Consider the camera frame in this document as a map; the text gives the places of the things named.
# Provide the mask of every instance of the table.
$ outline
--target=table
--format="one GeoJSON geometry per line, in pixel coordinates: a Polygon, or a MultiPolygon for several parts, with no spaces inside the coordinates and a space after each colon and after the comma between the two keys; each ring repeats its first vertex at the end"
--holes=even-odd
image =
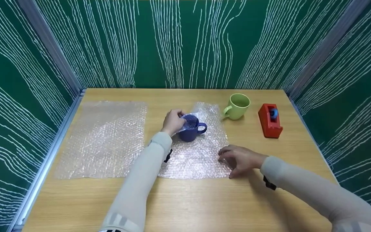
{"type": "MultiPolygon", "coordinates": [[[[88,89],[82,101],[147,102],[145,139],[149,140],[170,109],[191,110],[198,101],[223,108],[236,92],[247,95],[252,104],[243,119],[224,121],[230,144],[280,157],[335,182],[281,90],[88,89]],[[263,103],[277,104],[284,127],[279,139],[262,135],[257,112],[263,103]]],[[[121,187],[123,178],[54,179],[61,153],[60,148],[24,232],[95,232],[121,187]]],[[[330,231],[330,222],[313,208],[286,191],[266,188],[261,178],[258,171],[241,179],[157,178],[147,201],[145,231],[330,231]]]]}

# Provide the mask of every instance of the green patterned panel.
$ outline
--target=green patterned panel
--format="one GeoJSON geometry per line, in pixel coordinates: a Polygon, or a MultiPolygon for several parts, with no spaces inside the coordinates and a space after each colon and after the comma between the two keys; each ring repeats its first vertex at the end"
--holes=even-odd
{"type": "Polygon", "coordinates": [[[0,0],[0,231],[6,231],[73,98],[15,1],[0,0]]]}
{"type": "Polygon", "coordinates": [[[285,89],[350,0],[36,0],[84,87],[285,89]]]}
{"type": "Polygon", "coordinates": [[[371,204],[371,4],[293,98],[340,185],[371,204]]]}

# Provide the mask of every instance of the hand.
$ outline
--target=hand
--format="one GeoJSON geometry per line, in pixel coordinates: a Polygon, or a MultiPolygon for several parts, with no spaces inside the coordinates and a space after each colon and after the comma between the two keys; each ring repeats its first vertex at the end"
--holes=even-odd
{"type": "Polygon", "coordinates": [[[173,136],[186,123],[185,119],[180,118],[183,115],[181,109],[170,110],[165,116],[161,131],[173,136]]]}
{"type": "Polygon", "coordinates": [[[245,147],[231,144],[221,148],[218,155],[220,156],[219,161],[225,160],[233,169],[229,178],[235,178],[252,169],[260,169],[264,160],[268,157],[245,147]]]}

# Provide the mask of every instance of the white sleeve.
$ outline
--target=white sleeve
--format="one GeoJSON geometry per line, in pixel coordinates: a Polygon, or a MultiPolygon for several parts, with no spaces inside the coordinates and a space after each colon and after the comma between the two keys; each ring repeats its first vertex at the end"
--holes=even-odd
{"type": "Polygon", "coordinates": [[[371,232],[371,205],[341,186],[277,157],[267,157],[260,172],[326,217],[332,231],[371,232]]]}
{"type": "Polygon", "coordinates": [[[171,137],[158,132],[151,139],[124,180],[100,230],[142,232],[146,221],[146,202],[162,162],[170,152],[171,137]]]}

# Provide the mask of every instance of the green mug handle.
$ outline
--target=green mug handle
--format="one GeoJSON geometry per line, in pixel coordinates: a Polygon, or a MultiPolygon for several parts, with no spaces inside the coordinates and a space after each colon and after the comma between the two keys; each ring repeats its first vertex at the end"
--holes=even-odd
{"type": "Polygon", "coordinates": [[[228,115],[227,115],[227,111],[231,110],[231,108],[233,108],[233,107],[232,107],[232,106],[228,106],[228,107],[226,107],[226,108],[223,110],[223,115],[224,115],[224,117],[228,117],[228,115]]]}

